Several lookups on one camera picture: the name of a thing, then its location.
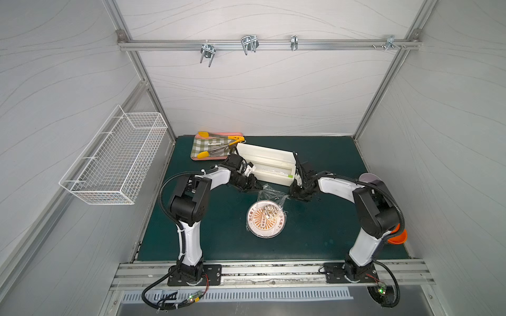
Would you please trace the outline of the white plastic wrap dispenser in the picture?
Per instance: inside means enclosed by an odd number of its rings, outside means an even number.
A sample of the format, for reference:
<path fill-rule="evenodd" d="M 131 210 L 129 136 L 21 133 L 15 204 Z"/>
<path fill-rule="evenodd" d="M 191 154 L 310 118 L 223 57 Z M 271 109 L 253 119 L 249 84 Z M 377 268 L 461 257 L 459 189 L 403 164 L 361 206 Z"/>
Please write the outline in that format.
<path fill-rule="evenodd" d="M 255 167 L 254 176 L 261 181 L 290 186 L 295 180 L 296 161 L 292 152 L 239 143 L 239 155 Z"/>

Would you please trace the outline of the round patterned plate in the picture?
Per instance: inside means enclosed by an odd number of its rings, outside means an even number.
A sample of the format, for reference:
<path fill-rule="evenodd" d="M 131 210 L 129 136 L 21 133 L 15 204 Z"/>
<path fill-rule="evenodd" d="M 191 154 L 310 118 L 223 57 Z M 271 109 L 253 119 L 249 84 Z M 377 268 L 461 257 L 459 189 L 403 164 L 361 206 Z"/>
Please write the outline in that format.
<path fill-rule="evenodd" d="M 246 213 L 246 228 L 259 238 L 270 239 L 285 228 L 287 216 L 283 208 L 270 200 L 260 200 Z"/>

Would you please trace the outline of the clear plastic wrap sheet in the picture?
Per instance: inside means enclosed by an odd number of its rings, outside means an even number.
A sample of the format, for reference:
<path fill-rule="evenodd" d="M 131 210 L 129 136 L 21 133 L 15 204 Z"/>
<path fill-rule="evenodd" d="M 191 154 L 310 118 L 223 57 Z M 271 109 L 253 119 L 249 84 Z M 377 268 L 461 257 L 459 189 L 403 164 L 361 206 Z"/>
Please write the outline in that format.
<path fill-rule="evenodd" d="M 288 197 L 288 194 L 275 190 L 269 184 L 263 185 L 257 201 L 246 213 L 246 229 L 262 239 L 278 236 L 287 222 L 287 212 L 283 206 Z"/>

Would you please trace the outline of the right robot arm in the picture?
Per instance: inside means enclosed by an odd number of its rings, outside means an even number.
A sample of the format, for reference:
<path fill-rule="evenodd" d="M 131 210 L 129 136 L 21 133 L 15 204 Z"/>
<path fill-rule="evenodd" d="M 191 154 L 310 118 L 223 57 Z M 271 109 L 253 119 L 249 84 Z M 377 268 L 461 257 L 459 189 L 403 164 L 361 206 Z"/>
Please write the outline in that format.
<path fill-rule="evenodd" d="M 343 264 L 344 275 L 352 283 L 369 269 L 383 244 L 405 228 L 405 218 L 386 184 L 316 172 L 307 163 L 296 161 L 289 197 L 310 201 L 317 193 L 331 194 L 354 204 L 361 229 Z"/>

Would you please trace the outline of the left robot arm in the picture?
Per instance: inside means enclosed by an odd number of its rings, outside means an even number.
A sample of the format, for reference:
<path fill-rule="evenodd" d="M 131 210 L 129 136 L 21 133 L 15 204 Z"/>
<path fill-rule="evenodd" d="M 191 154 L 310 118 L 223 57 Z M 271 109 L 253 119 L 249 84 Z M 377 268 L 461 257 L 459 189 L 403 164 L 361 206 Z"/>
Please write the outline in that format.
<path fill-rule="evenodd" d="M 160 190 L 158 203 L 171 219 L 179 236 L 179 255 L 175 271 L 187 283 L 196 284 L 204 274 L 203 251 L 200 245 L 200 225 L 207 213 L 212 190 L 231 185 L 241 192 L 256 192 L 262 189 L 254 176 L 256 166 L 238 154 L 209 170 L 182 172 L 172 176 L 176 180 L 169 203 L 163 202 Z"/>

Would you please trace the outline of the yellow tongs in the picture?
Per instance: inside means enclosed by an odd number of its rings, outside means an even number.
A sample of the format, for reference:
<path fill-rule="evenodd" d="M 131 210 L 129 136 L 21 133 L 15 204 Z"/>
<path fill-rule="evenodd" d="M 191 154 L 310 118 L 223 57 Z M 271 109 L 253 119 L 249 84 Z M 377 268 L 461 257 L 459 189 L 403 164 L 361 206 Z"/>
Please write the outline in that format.
<path fill-rule="evenodd" d="M 208 153 L 208 150 L 212 150 L 214 148 L 223 146 L 225 144 L 228 144 L 228 143 L 231 143 L 231 142 L 234 142 L 237 140 L 241 140 L 242 141 L 241 143 L 245 142 L 245 137 L 243 137 L 243 136 L 222 135 L 222 134 L 209 133 L 209 132 L 199 132 L 198 137 L 199 137 L 199 140 L 204 142 L 203 143 L 204 147 L 201 150 L 197 150 L 196 159 L 200 159 L 200 160 L 208 159 L 211 157 L 225 156 L 231 152 L 231 150 L 234 146 L 230 149 L 226 149 L 225 151 L 219 151 L 219 152 L 216 152 L 215 154 L 212 154 L 212 155 L 210 155 Z"/>

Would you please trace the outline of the purple bowl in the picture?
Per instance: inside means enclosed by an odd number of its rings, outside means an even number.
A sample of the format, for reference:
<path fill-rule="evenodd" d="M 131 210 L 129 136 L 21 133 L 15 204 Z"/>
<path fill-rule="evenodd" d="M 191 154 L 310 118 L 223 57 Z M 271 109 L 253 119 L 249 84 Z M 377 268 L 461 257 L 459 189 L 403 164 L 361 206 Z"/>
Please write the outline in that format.
<path fill-rule="evenodd" d="M 359 176 L 358 180 L 361 182 L 371 183 L 376 180 L 381 180 L 381 178 L 373 173 L 366 172 L 366 173 L 363 173 L 361 176 Z"/>

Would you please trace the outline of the orange bowl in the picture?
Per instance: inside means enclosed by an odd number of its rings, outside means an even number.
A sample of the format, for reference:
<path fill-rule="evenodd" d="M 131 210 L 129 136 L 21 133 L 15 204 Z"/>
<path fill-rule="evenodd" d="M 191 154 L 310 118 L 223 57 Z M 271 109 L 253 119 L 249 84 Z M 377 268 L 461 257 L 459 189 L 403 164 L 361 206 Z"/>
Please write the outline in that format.
<path fill-rule="evenodd" d="M 391 232 L 391 234 L 397 234 L 399 229 L 400 229 L 400 224 L 398 224 L 395 229 Z M 402 231 L 402 233 L 396 235 L 396 236 L 391 236 L 390 238 L 387 239 L 387 242 L 389 244 L 392 244 L 392 245 L 402 245 L 404 244 L 406 241 L 407 241 L 407 238 L 408 238 L 408 234 L 407 234 L 407 230 L 404 229 Z"/>

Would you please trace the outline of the metal hook clamp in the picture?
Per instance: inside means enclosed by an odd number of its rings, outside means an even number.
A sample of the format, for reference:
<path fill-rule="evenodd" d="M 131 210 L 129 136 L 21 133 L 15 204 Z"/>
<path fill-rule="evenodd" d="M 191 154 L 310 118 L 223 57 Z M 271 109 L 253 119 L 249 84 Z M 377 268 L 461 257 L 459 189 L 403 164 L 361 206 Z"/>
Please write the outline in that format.
<path fill-rule="evenodd" d="M 257 35 L 247 35 L 242 37 L 241 46 L 245 55 L 248 55 L 249 52 L 255 53 L 259 46 Z"/>
<path fill-rule="evenodd" d="M 405 50 L 407 46 L 404 44 L 398 44 L 396 42 L 395 36 L 391 35 L 385 40 L 385 43 L 379 46 L 372 45 L 372 48 L 375 50 L 388 51 L 388 50 Z"/>
<path fill-rule="evenodd" d="M 291 36 L 291 51 L 298 50 L 299 39 L 297 35 Z"/>
<path fill-rule="evenodd" d="M 203 63 L 204 59 L 208 59 L 208 67 L 212 66 L 213 59 L 216 55 L 216 49 L 213 45 L 205 43 L 200 49 L 200 63 Z"/>

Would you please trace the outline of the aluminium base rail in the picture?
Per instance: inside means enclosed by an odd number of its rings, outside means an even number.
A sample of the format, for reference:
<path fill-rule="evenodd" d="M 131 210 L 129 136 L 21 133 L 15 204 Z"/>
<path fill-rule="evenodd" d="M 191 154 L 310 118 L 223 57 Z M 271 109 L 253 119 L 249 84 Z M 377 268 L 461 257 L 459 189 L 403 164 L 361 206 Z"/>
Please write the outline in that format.
<path fill-rule="evenodd" d="M 376 280 L 399 285 L 435 285 L 429 268 L 422 259 L 383 260 L 362 280 L 349 282 L 341 272 L 342 261 L 326 271 L 325 261 L 216 261 L 217 271 L 206 267 L 204 273 L 212 289 L 225 288 L 294 288 L 294 287 L 359 287 L 372 286 Z M 111 290 L 142 290 L 161 278 L 172 266 L 171 261 L 136 261 L 121 264 L 111 283 Z"/>

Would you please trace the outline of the aluminium top rail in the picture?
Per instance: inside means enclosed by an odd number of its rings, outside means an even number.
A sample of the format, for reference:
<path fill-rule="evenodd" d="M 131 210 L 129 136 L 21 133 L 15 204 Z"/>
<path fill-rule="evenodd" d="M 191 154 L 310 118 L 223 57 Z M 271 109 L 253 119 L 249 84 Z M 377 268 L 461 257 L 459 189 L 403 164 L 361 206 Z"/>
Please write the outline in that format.
<path fill-rule="evenodd" d="M 386 39 L 299 39 L 297 51 L 343 51 L 375 50 L 372 45 L 381 45 Z M 291 51 L 289 39 L 259 39 L 257 51 Z M 417 50 L 421 41 L 396 39 L 398 44 L 407 46 L 406 50 Z M 119 43 L 122 51 L 200 51 L 202 45 L 209 43 L 216 51 L 242 51 L 238 39 L 217 40 L 131 40 Z"/>

